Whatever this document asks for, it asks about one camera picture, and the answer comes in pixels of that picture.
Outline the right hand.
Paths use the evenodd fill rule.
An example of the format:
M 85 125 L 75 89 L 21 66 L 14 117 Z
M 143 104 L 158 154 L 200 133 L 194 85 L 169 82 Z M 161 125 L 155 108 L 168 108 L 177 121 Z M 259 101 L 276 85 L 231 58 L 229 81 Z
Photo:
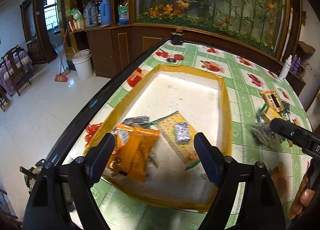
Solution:
M 304 207 L 308 207 L 310 201 L 312 200 L 315 194 L 315 191 L 307 188 L 308 182 L 309 180 L 307 174 L 305 174 L 299 186 L 299 190 L 296 194 L 296 197 L 288 212 L 288 217 L 290 220 L 298 216 L 302 212 Z

